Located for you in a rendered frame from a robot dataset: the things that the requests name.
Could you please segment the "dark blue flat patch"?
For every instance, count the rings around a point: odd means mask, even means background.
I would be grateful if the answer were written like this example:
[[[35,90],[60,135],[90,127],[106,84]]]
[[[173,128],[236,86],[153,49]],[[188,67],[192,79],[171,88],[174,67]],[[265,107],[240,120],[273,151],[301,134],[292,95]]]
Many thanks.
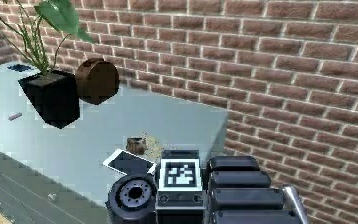
[[[23,64],[15,64],[7,67],[9,70],[16,71],[16,72],[24,72],[32,70],[30,66],[23,65]]]

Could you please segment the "white framed tablet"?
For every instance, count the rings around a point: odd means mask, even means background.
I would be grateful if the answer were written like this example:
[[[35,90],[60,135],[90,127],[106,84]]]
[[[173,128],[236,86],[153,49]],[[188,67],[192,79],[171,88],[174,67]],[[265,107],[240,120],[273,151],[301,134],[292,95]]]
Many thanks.
[[[123,175],[133,173],[153,174],[156,168],[154,162],[122,149],[116,149],[103,161],[102,165]]]

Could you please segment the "brown round box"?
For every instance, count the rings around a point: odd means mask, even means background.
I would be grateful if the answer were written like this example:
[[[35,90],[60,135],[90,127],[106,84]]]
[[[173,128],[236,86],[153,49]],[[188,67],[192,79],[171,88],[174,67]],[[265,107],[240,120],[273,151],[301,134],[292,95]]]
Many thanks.
[[[76,70],[75,81],[81,100],[100,105],[117,94],[120,76],[114,64],[103,58],[89,58]]]

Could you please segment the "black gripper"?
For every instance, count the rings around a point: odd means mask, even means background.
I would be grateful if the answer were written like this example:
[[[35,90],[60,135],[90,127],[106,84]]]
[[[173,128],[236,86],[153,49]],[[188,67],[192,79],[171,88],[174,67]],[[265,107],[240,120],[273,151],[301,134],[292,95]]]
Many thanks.
[[[120,178],[108,193],[107,224],[156,224],[156,193],[151,174],[135,173]]]

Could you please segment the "pale blue table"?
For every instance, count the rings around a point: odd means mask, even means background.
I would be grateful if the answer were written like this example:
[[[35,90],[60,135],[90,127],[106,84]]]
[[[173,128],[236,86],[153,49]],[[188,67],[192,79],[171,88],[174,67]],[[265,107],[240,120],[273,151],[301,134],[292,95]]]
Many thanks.
[[[226,110],[128,87],[83,103],[63,129],[49,126],[9,66],[0,65],[0,212],[13,224],[107,224],[104,203],[120,175],[102,163],[130,137],[195,149],[203,160],[223,149]]]

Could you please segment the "green house plant black pot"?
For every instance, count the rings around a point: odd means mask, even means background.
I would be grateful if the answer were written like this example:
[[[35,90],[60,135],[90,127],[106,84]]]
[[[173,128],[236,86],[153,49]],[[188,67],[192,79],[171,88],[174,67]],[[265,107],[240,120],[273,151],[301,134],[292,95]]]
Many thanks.
[[[68,37],[77,37],[91,44],[94,40],[80,27],[78,13],[70,0],[42,0],[34,6],[34,18],[19,0],[15,2],[19,8],[20,23],[12,26],[1,15],[0,22],[20,36],[23,49],[11,41],[9,43],[39,70],[34,75],[19,79],[18,83],[42,120],[63,129],[80,117],[80,107],[74,75],[56,69],[59,49]],[[0,3],[7,4],[8,1],[0,0]],[[65,33],[54,52],[53,64],[50,64],[41,36],[42,22],[58,33]]]

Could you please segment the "small brown cup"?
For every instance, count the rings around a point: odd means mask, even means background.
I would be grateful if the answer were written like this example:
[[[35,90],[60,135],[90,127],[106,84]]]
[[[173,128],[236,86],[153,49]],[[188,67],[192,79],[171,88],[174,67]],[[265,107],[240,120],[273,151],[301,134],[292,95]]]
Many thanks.
[[[136,155],[143,155],[147,150],[146,139],[141,137],[128,138],[126,150]]]

